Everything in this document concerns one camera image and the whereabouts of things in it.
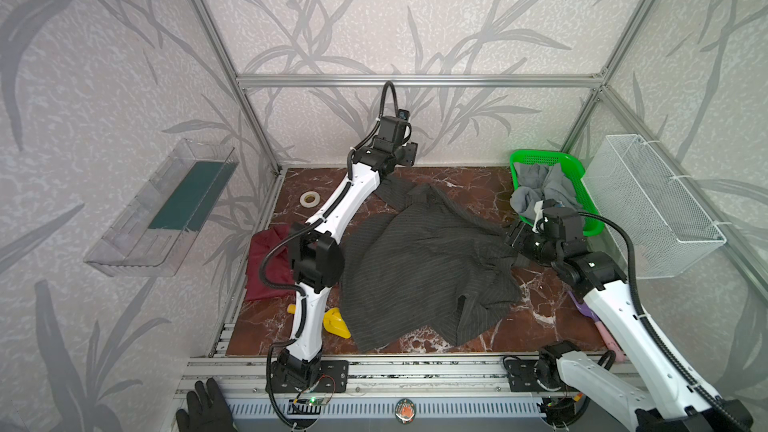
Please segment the dark grey striped shirt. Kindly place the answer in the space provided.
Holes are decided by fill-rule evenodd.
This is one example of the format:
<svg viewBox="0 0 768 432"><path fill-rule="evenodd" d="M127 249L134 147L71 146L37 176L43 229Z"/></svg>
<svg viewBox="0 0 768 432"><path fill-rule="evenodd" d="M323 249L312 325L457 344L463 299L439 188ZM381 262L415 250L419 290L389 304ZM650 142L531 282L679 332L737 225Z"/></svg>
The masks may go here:
<svg viewBox="0 0 768 432"><path fill-rule="evenodd" d="M506 244L505 228L427 183L387 177L375 194L391 212L342 244L340 311L359 351L421 327L461 346L521 301L512 270L527 261Z"/></svg>

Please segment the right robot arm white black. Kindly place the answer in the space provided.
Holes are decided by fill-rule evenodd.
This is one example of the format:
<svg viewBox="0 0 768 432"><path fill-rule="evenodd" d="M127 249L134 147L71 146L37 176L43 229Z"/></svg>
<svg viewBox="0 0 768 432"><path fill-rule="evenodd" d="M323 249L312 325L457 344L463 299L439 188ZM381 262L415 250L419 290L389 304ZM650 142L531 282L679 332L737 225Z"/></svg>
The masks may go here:
<svg viewBox="0 0 768 432"><path fill-rule="evenodd" d="M590 359L569 341L539 352L538 381L546 389L574 389L629 431L748 431L754 420L737 399L726 399L685 360L644 309L636 278L634 245L609 219L627 248L620 267L590 250L583 234L587 213L554 200L534 206L532 223L517 223L507 235L513 250L549 266L597 314L635 367L639 389Z"/></svg>

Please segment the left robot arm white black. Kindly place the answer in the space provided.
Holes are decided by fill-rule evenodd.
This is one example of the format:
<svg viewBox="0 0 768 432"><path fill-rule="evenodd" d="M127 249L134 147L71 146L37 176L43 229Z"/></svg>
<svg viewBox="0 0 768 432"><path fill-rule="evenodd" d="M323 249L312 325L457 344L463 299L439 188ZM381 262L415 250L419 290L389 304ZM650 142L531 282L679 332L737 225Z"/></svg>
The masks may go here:
<svg viewBox="0 0 768 432"><path fill-rule="evenodd" d="M352 147L346 176L328 201L309 219L290 229L259 266L260 281L296 294L290 338L272 344L280 353L267 362L270 392L281 385L304 391L321 380L323 317L331 289L345 269L344 232L382 179L398 166L412 166L418 145L411 141L410 113L398 105L395 84L387 81L380 95L373 129Z"/></svg>

